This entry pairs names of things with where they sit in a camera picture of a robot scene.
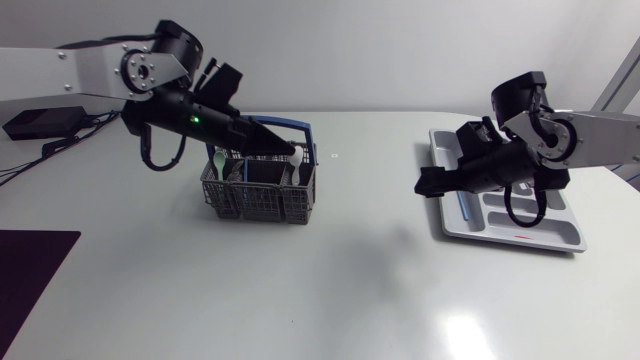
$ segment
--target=black mat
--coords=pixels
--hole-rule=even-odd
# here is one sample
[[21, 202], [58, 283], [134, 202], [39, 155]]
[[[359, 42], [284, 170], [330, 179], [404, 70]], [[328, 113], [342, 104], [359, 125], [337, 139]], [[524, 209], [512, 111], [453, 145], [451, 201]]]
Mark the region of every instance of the black mat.
[[0, 359], [79, 237], [78, 231], [0, 230]]

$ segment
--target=blue handle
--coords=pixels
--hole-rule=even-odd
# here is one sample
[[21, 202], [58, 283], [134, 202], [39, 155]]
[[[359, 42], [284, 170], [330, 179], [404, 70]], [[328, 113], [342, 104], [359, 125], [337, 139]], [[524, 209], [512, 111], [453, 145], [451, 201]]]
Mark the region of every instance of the blue handle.
[[263, 125], [273, 125], [286, 127], [295, 130], [304, 131], [305, 141], [307, 142], [307, 149], [309, 151], [309, 163], [318, 165], [318, 159], [316, 157], [316, 149], [313, 143], [313, 136], [311, 135], [311, 124], [298, 120], [279, 118], [275, 116], [262, 116], [262, 115], [248, 115], [255, 121]]

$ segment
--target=dish rack basket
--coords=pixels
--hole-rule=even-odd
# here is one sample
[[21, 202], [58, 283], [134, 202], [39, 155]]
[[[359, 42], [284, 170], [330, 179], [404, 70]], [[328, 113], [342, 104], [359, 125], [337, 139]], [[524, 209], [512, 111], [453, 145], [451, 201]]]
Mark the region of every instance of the dish rack basket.
[[[316, 200], [317, 152], [311, 134], [311, 125], [301, 121], [269, 116], [252, 116], [263, 125], [301, 130], [305, 142], [290, 141], [302, 147], [304, 154], [299, 167], [300, 183], [291, 184], [294, 170], [289, 156], [243, 157], [239, 152], [207, 144], [209, 161], [200, 180], [205, 202], [210, 204], [219, 218], [255, 221], [286, 221], [307, 224]], [[215, 151], [225, 154], [222, 179], [212, 163]]]

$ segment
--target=spoon handle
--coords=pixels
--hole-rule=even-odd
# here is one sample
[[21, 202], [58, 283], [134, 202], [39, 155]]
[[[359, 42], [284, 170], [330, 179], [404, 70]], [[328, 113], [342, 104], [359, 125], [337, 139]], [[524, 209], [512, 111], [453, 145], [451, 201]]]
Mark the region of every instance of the spoon handle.
[[300, 172], [298, 171], [299, 169], [300, 169], [299, 166], [293, 167], [293, 174], [291, 175], [291, 185], [294, 185], [294, 186], [300, 185]]

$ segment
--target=table surface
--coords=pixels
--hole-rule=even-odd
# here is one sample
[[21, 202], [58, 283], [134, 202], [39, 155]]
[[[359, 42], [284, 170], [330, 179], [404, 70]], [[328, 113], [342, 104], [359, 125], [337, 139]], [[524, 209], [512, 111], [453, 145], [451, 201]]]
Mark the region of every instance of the table surface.
[[[82, 232], [5, 359], [640, 356], [640, 195], [608, 170], [572, 170], [565, 190], [583, 254], [456, 239], [413, 186], [429, 129], [475, 118], [266, 115], [313, 126], [306, 226], [219, 220], [204, 146], [155, 173], [119, 120], [0, 188], [0, 228]], [[0, 168], [42, 142], [1, 138]], [[178, 142], [156, 131], [154, 160]]]

